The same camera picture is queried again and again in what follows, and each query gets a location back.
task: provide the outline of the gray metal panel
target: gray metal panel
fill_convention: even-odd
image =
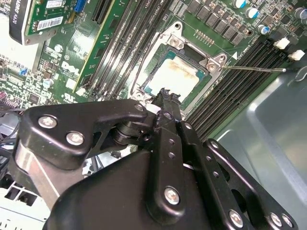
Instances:
[[[307,229],[307,78],[294,78],[281,74],[215,138]]]

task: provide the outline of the connector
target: connector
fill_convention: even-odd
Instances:
[[[295,51],[294,53],[292,54],[289,54],[288,55],[288,58],[290,58],[291,60],[294,60],[294,61],[299,61],[300,59],[302,59],[302,57],[305,55],[305,52],[301,49]]]
[[[80,13],[83,11],[83,8],[85,6],[85,3],[86,3],[86,0],[77,0],[76,2],[76,6],[74,8],[74,10],[77,12],[77,13]]]

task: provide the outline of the barcode label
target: barcode label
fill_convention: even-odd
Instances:
[[[63,16],[62,17],[57,17],[57,18],[52,18],[52,19],[46,19],[42,20],[38,23],[37,30],[43,30],[46,28],[50,28],[52,26],[60,25],[62,23]]]
[[[50,0],[47,2],[46,8],[50,9],[50,8],[61,7],[62,3],[63,3],[63,0]]]

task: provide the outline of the blue connector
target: blue connector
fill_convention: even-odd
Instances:
[[[77,13],[80,13],[83,10],[83,8],[84,8],[85,3],[86,3],[86,0],[77,0],[77,3],[76,3],[76,6],[75,6],[74,10]]]

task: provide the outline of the black plastic piece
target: black plastic piece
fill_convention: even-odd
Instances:
[[[147,111],[135,108],[134,100],[107,101],[33,107],[22,116],[19,137],[25,148],[37,153],[58,168],[79,168],[93,144],[93,133],[99,130],[105,139],[109,130],[124,121],[142,121]],[[38,119],[44,115],[57,120],[54,128],[43,128]],[[71,145],[66,141],[70,132],[79,132],[83,144]]]

